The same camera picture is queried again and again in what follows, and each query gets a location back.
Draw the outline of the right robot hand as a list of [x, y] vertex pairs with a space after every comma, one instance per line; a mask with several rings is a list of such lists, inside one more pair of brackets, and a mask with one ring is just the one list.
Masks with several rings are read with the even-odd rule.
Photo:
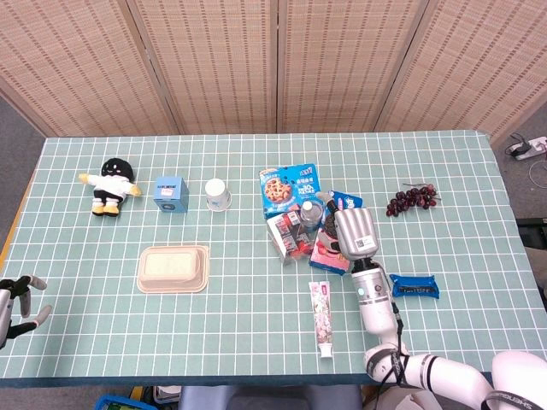
[[373, 218], [367, 208], [339, 209], [332, 196], [326, 192], [315, 194], [334, 217], [338, 246], [348, 261], [372, 258], [379, 249]]

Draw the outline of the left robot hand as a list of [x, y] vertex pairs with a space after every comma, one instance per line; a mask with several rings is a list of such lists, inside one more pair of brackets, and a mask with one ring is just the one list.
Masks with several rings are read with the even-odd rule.
[[13, 280], [5, 278], [1, 280], [1, 348], [3, 349], [9, 339], [34, 331], [40, 327], [49, 317], [52, 306], [44, 306], [38, 315], [27, 322], [13, 325], [12, 313], [15, 299], [20, 299], [20, 311], [23, 319], [28, 318], [31, 311], [31, 288], [46, 290], [47, 283], [43, 279], [33, 275], [24, 275]]

